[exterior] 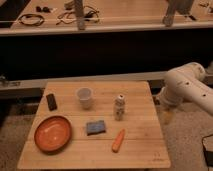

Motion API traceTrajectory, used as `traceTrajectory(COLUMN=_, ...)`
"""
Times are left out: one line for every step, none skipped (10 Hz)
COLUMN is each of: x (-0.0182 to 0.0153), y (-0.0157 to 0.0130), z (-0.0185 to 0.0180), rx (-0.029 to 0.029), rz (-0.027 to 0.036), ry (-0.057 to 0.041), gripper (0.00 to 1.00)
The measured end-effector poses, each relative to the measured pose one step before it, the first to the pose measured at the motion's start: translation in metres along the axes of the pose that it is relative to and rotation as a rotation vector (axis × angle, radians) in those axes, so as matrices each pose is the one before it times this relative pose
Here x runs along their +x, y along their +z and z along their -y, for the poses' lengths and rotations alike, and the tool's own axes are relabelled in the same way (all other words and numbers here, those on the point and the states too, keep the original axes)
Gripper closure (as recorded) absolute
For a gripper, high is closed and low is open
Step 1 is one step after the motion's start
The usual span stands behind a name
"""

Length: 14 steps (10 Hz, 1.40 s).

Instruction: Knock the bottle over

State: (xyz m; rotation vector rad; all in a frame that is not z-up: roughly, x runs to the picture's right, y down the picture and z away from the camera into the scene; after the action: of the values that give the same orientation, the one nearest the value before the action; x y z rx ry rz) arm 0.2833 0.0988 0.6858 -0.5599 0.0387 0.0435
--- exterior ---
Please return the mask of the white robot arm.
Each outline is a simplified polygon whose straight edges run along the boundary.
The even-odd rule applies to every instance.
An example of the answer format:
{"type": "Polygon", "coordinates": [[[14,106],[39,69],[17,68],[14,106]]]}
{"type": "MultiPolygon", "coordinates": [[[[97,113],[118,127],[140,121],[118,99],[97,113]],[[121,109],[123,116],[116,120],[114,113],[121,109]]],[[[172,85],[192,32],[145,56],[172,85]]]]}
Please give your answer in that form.
{"type": "Polygon", "coordinates": [[[205,74],[204,67],[197,62],[187,63],[165,73],[165,86],[158,95],[164,124],[171,122],[173,110],[183,100],[195,103],[213,116],[213,89],[203,83],[205,74]]]}

